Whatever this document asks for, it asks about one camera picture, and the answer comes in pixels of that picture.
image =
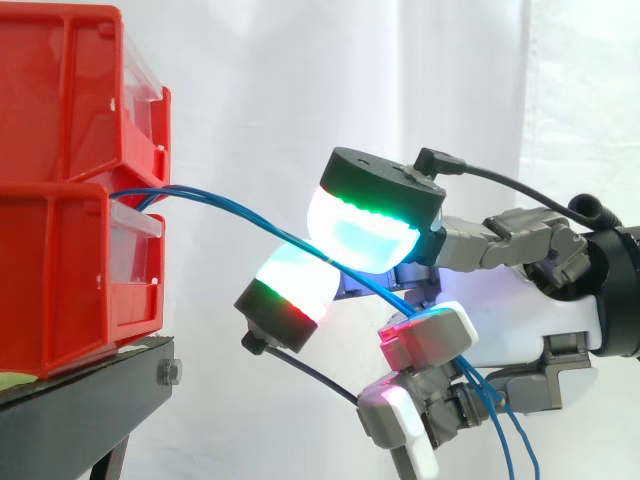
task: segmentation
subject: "blue wire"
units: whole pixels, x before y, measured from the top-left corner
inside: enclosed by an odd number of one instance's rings
[[[476,383],[476,381],[474,380],[473,376],[471,375],[467,367],[464,365],[464,363],[461,362],[459,359],[456,359],[456,363],[460,367],[460,370],[462,370],[462,373],[464,374],[464,376],[467,377],[467,380],[471,384],[471,387],[478,394],[478,397],[480,397],[480,400],[482,400],[482,403],[487,409],[487,412],[491,417],[491,421],[493,422],[493,425],[496,427],[496,432],[498,432],[498,438],[500,438],[500,443],[502,444],[502,451],[504,452],[504,458],[507,462],[507,470],[509,471],[509,480],[515,480],[516,475],[513,470],[513,462],[511,460],[511,452],[509,451],[509,443],[507,442],[507,437],[504,434],[504,430],[502,430],[502,425],[498,420],[498,414],[496,413],[496,409],[493,406],[493,401],[486,394],[486,392],[484,392],[480,388],[480,385]]]
[[[243,205],[240,205],[239,203],[234,202],[233,200],[222,197],[220,195],[216,195],[211,192],[207,192],[207,191],[200,190],[193,187],[186,187],[182,185],[171,185],[164,188],[135,188],[130,190],[123,190],[120,192],[112,193],[111,198],[120,198],[124,196],[132,196],[132,195],[146,196],[146,198],[143,199],[143,201],[137,207],[139,211],[143,211],[145,208],[151,205],[159,196],[169,195],[169,196],[185,198],[187,200],[204,203],[206,205],[211,205],[211,206],[220,208],[222,210],[225,210],[229,213],[232,213],[234,215],[237,215],[239,217],[242,217],[245,220],[248,220],[249,222],[253,223],[254,225],[262,228],[263,230],[275,235],[276,237],[297,246],[301,250],[309,253],[310,255],[313,255],[319,258],[323,262],[327,262],[333,265],[335,268],[343,272],[345,275],[353,278],[362,286],[376,293],[383,300],[385,300],[387,303],[395,307],[397,310],[402,312],[407,317],[415,315],[416,313],[416,310],[414,309],[413,305],[411,305],[404,299],[397,297],[386,288],[372,282],[366,277],[363,277],[358,272],[350,269],[349,267],[346,267],[334,260],[331,260],[327,255],[322,253],[313,245],[308,244],[304,240],[301,240],[300,238],[296,237],[295,235],[292,235],[288,232],[280,230],[265,218],[261,217],[260,215],[253,212],[252,210],[244,207]],[[464,357],[462,357],[461,355],[458,356],[456,358],[456,362],[460,370],[462,371],[462,373],[465,375],[465,377],[471,384],[472,388],[476,391],[481,401],[484,403],[485,407],[487,408],[487,411],[489,412],[489,416],[491,417],[491,420],[496,427],[496,430],[498,432],[498,437],[500,438],[500,443],[502,444],[502,449],[505,454],[507,468],[509,470],[509,479],[514,480],[515,476],[513,472],[513,463],[511,461],[509,446],[508,446],[506,437],[504,435],[504,431],[502,430],[502,426],[500,425],[500,422],[498,420],[495,407],[493,406],[493,402],[492,402],[492,398],[495,402],[498,402],[498,403],[501,403],[503,399],[500,396],[500,394],[496,392],[496,390],[491,385],[489,385],[489,383],[484,379],[484,377],[482,377],[482,375]],[[480,382],[480,385],[478,385],[478,383],[474,380],[473,378],[474,376],[478,379],[478,381]],[[509,415],[509,418],[511,418],[511,421],[514,423],[516,430],[522,437],[522,440],[527,448],[527,452],[529,453],[529,456],[531,457],[531,461],[534,465],[534,469],[536,472],[536,480],[539,480],[540,467],[538,465],[538,461],[533,452],[533,448],[531,447],[529,439],[526,433],[524,432],[524,429],[521,427],[520,423],[518,422],[518,419],[513,413],[513,410],[511,409],[511,407],[509,407],[508,405],[505,405],[505,411]]]
[[[482,389],[485,390],[488,393],[488,395],[490,395],[494,399],[496,403],[502,403],[502,401],[504,400],[502,396],[496,391],[495,388],[491,386],[489,382],[487,382],[487,380],[480,374],[480,372],[478,372],[473,366],[471,366],[471,364],[466,358],[459,356],[456,360],[460,365],[462,365],[464,369],[468,370],[471,375],[473,375],[478,379],[478,381],[482,385]],[[513,422],[514,427],[522,437],[522,442],[524,443],[524,446],[527,449],[527,453],[529,454],[529,458],[531,459],[531,463],[533,464],[535,479],[540,480],[540,464],[538,463],[536,454],[533,451],[533,447],[531,446],[529,437],[527,436],[526,432],[522,428],[522,425],[520,425],[520,422],[518,421],[518,418],[516,417],[511,406],[508,403],[505,403],[503,408],[507,413],[507,415],[509,415],[509,418]]]
[[[120,198],[120,197],[130,196],[130,195],[149,195],[149,194],[169,195],[169,196],[185,198],[188,200],[193,200],[196,202],[204,203],[206,205],[212,205],[214,207],[221,208],[229,213],[233,213],[234,215],[237,215],[239,217],[242,217],[250,221],[254,225],[262,228],[263,230],[266,230],[267,232],[275,235],[276,237],[282,240],[285,240],[297,246],[303,251],[319,258],[323,262],[330,263],[341,272],[344,272],[345,275],[348,275],[349,277],[353,278],[355,281],[357,281],[364,287],[378,294],[380,297],[382,297],[384,300],[386,300],[393,307],[400,310],[405,315],[410,316],[415,313],[413,306],[410,303],[406,302],[404,299],[397,297],[393,293],[389,292],[386,288],[381,287],[380,285],[374,283],[373,281],[369,280],[366,277],[363,277],[362,275],[358,274],[356,271],[334,260],[331,260],[328,256],[326,256],[320,250],[316,249],[314,246],[308,244],[304,240],[301,240],[295,235],[292,235],[288,232],[284,232],[280,230],[279,228],[275,227],[272,223],[268,222],[266,219],[262,218],[260,215],[252,212],[246,207],[243,207],[242,205],[239,205],[232,200],[229,200],[225,197],[221,197],[219,195],[215,195],[213,193],[209,193],[209,192],[203,192],[203,193],[206,193],[206,196],[201,194],[195,194],[190,191],[169,190],[169,189],[159,189],[159,188],[135,188],[135,189],[122,190],[120,192],[112,193],[111,198]]]

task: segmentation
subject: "red storage bin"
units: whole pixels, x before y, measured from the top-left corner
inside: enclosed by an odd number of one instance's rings
[[[0,2],[0,65],[0,181],[169,183],[170,93],[117,8]]]
[[[46,378],[162,327],[162,217],[100,185],[2,184],[0,231],[0,372]]]

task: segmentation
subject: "white fabric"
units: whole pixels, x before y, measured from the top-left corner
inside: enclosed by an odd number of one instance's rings
[[[430,146],[518,174],[525,0],[115,3],[173,91],[173,180],[228,195],[301,236],[336,145],[406,163]],[[630,224],[638,221],[637,162],[625,163],[639,145],[634,7],[534,3],[521,173],[563,201],[588,185]],[[447,213],[469,219],[515,198],[473,178],[442,185]],[[344,400],[239,346],[245,326],[233,302],[278,242],[185,201],[158,210],[168,224],[166,331],[185,371],[173,398],[132,435],[123,479],[395,478],[388,453]],[[339,303],[301,357],[356,392],[385,372],[375,331],[390,313],[376,299]],[[597,364],[584,401],[523,420],[545,479],[637,477],[629,428],[639,421],[637,362]],[[532,476],[504,423],[519,477]],[[490,424],[436,455],[443,478],[506,478]]]

